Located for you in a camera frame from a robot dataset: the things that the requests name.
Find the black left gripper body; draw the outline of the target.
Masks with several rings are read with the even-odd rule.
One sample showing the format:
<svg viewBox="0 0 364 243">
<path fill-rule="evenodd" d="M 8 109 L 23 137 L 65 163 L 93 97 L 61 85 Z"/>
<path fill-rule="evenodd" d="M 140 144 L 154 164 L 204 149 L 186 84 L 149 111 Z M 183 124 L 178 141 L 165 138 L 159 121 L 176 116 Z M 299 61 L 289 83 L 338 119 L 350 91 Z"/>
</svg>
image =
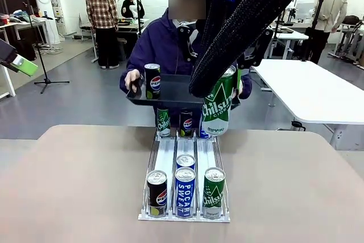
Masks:
<svg viewBox="0 0 364 243">
<path fill-rule="evenodd" d="M 16 49 L 6 41 L 0 39 L 0 60 L 7 64 L 16 59 Z"/>
</svg>

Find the person's right hand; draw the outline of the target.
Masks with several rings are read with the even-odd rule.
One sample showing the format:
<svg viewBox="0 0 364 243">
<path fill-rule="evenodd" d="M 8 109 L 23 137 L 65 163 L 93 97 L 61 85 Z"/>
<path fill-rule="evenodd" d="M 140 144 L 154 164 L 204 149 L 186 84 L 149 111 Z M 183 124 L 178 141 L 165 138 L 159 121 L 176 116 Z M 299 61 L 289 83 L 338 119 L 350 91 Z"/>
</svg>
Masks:
<svg viewBox="0 0 364 243">
<path fill-rule="evenodd" d="M 128 71 L 125 77 L 125 87 L 127 90 L 132 90 L 134 93 L 137 92 L 138 85 L 137 81 L 140 78 L 140 72 L 137 69 Z"/>
</svg>

